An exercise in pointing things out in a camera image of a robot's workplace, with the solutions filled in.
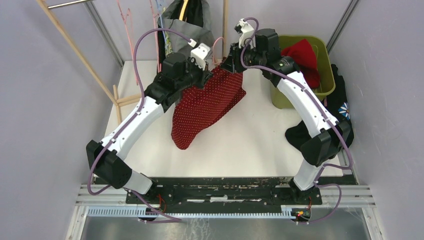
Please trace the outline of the red polka dot skirt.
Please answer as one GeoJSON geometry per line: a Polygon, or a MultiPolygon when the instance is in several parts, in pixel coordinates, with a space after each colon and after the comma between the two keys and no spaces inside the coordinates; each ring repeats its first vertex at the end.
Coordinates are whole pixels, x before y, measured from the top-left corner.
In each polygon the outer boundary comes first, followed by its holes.
{"type": "Polygon", "coordinates": [[[204,88],[185,89],[172,116],[171,138],[180,150],[187,149],[195,137],[226,115],[247,94],[243,74],[231,73],[220,66],[204,88]]]}

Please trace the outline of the plain red skirt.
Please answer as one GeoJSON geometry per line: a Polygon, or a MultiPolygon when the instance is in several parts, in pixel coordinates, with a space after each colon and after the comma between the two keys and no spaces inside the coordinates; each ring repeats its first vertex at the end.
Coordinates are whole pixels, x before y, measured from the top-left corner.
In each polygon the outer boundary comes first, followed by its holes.
{"type": "Polygon", "coordinates": [[[304,38],[292,46],[281,51],[282,56],[291,57],[300,67],[300,70],[311,89],[320,86],[321,78],[318,71],[318,62],[312,45],[304,38]]]}

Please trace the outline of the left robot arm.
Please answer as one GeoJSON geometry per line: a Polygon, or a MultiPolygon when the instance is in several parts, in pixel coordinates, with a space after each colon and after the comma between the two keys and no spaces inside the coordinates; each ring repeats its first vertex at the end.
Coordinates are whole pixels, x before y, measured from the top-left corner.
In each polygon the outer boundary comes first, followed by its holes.
{"type": "Polygon", "coordinates": [[[86,145],[90,171],[115,189],[129,189],[137,192],[143,202],[154,202],[158,191],[153,181],[124,160],[140,136],[181,97],[183,90],[204,87],[213,75],[207,62],[210,54],[199,47],[189,57],[179,52],[169,54],[127,118],[100,142],[91,140],[86,145]]]}

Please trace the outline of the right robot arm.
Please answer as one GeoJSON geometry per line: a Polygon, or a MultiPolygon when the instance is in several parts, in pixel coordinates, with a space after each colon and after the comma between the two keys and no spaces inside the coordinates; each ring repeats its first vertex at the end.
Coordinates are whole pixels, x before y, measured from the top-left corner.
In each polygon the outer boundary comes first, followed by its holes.
{"type": "Polygon", "coordinates": [[[253,29],[249,24],[235,28],[240,35],[230,46],[221,67],[231,73],[258,69],[290,101],[305,124],[310,139],[300,147],[303,161],[289,182],[289,199],[302,204],[317,186],[328,162],[341,149],[348,150],[346,140],[351,127],[338,120],[313,93],[300,65],[291,56],[282,56],[279,36],[274,29],[253,29]]]}

